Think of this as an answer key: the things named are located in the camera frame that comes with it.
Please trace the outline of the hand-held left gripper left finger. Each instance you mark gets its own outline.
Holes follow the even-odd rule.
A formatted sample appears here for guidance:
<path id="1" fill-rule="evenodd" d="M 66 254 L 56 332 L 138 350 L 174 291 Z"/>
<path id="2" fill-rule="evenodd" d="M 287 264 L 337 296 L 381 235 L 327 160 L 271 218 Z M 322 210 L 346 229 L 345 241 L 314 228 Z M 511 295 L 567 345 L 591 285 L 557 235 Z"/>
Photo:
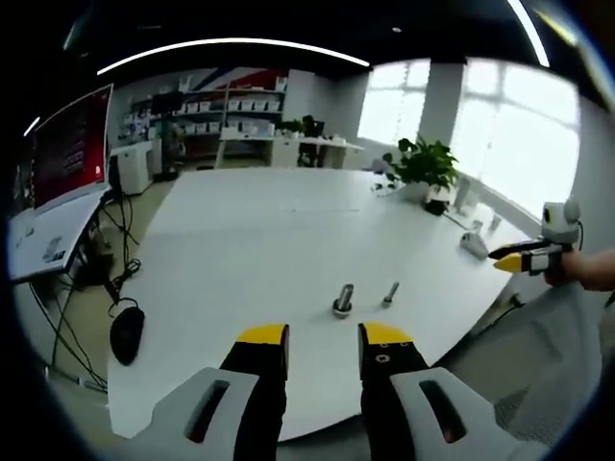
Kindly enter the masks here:
<path id="1" fill-rule="evenodd" d="M 132 460 L 274 460 L 288 376 L 289 325 L 244 330 L 218 368 L 157 403 L 130 440 Z"/>

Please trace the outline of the person's right hand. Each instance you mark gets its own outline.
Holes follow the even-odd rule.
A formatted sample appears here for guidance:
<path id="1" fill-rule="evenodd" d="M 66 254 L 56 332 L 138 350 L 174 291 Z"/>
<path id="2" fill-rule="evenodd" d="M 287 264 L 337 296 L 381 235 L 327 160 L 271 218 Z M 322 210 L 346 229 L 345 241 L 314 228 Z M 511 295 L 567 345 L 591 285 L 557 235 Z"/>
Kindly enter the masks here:
<path id="1" fill-rule="evenodd" d="M 584 273 L 583 256 L 571 251 L 560 255 L 559 261 L 544 273 L 544 280 L 550 286 L 560 286 L 568 282 L 581 282 Z"/>

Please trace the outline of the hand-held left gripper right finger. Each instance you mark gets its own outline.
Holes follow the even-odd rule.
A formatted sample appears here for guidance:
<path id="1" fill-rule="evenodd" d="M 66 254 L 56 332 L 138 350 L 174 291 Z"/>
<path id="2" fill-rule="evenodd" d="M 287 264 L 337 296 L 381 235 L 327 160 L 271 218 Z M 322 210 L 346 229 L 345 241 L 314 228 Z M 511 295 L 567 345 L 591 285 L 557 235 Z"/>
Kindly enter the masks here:
<path id="1" fill-rule="evenodd" d="M 501 428 L 493 405 L 428 366 L 402 330 L 358 326 L 361 414 L 373 460 L 540 460 L 546 446 Z"/>

